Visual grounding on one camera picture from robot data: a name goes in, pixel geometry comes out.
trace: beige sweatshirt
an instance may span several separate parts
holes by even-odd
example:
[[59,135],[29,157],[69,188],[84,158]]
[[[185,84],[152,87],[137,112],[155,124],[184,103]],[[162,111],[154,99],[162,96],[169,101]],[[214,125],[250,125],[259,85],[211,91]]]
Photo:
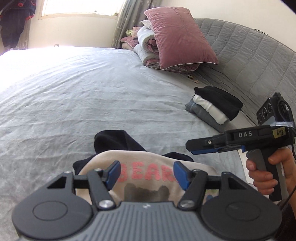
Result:
[[[173,164],[177,160],[150,152],[105,151],[93,157],[79,175],[85,175],[95,168],[106,169],[114,161],[120,161],[121,175],[109,193],[117,204],[120,201],[173,201],[177,204],[184,194],[173,174]],[[210,166],[189,161],[181,162],[189,170],[201,169],[209,175],[217,175],[215,169]],[[76,194],[91,203],[88,189],[77,189]],[[217,191],[209,190],[207,194],[216,196]]]

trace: black folded clothing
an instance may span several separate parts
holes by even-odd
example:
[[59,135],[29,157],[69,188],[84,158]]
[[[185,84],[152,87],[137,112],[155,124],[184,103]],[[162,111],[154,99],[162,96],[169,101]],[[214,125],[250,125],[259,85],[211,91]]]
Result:
[[242,109],[243,103],[232,94],[217,87],[206,86],[204,88],[194,88],[195,94],[211,102],[222,111],[229,120],[233,120]]

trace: label sticker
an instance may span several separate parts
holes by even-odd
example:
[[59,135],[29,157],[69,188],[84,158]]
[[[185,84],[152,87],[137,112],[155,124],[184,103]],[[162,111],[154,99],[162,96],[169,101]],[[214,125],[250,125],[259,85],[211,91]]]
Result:
[[284,136],[286,134],[286,129],[284,127],[281,127],[281,128],[273,130],[272,132],[274,134],[274,138],[276,139],[276,138]]

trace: patterned curtain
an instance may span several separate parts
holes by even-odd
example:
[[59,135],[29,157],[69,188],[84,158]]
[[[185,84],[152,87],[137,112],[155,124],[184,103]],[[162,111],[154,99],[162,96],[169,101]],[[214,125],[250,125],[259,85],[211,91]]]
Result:
[[135,26],[143,26],[140,21],[146,19],[144,12],[159,7],[160,4],[161,0],[126,0],[118,16],[111,48],[119,48],[120,40],[126,36],[126,31]]

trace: hand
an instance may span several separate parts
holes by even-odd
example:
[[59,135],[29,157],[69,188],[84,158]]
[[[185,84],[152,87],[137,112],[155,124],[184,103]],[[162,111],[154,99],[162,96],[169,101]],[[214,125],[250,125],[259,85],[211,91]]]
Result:
[[[289,148],[278,149],[268,158],[268,161],[272,165],[282,162],[287,189],[290,194],[296,185],[296,164],[292,151]],[[278,184],[278,181],[273,179],[273,175],[267,171],[257,170],[256,164],[251,160],[247,160],[246,164],[249,170],[249,177],[254,179],[254,186],[258,188],[258,191],[263,195],[273,193],[273,187]]]

